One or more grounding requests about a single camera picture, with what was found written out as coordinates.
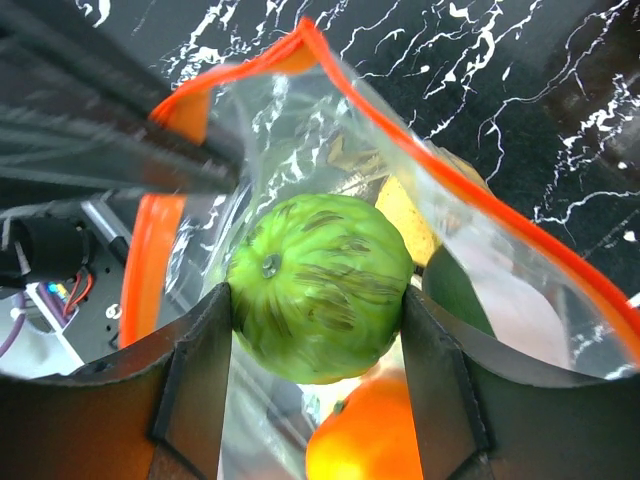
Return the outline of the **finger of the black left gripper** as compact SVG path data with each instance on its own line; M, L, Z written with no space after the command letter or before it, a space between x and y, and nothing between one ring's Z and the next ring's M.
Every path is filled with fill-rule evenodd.
M244 149L196 142L150 119L168 87L67 1L1 5L1 191L5 195L228 193Z

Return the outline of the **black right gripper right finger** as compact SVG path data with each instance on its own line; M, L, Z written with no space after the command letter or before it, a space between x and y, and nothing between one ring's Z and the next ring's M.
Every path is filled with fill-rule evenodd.
M638 478L637 375L602 380L541 362L414 287L403 308L424 478Z

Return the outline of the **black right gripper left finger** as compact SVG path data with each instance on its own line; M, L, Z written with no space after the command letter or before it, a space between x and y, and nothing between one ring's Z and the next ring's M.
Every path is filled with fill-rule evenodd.
M1 378L4 479L214 479L230 288L69 376Z

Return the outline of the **orange fake orange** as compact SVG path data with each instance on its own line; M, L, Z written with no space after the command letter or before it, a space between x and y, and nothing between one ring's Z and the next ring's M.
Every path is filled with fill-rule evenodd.
M366 380L334 406L308 443L306 475L321 480L423 477L403 370Z

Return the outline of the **green fake pumpkin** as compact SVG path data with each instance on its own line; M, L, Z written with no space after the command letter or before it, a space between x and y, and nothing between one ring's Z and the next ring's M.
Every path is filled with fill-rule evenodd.
M234 250L233 329L263 368L292 383L357 377L391 348L413 271L401 234L374 206L298 195Z

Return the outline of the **clear orange-zip bag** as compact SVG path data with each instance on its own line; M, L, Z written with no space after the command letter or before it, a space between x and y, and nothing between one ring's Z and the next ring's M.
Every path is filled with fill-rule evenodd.
M309 20L155 100L228 185L147 168L121 345L155 331L186 210L218 195L171 448L206 479L635 479L639 314L419 140Z

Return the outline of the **dark green fake avocado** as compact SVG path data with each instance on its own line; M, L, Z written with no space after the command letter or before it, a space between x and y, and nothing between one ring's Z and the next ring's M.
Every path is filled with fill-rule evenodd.
M424 267L422 290L453 316L496 337L469 276L444 246Z

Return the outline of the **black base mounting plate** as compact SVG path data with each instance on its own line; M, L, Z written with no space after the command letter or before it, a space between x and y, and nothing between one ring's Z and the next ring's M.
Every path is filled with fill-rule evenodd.
M30 341L30 378L68 375L144 338L190 310L202 280L188 269L198 225L182 197L87 200L38 205L35 214L73 223L92 235L93 286L65 326L41 288L28 287L52 327Z

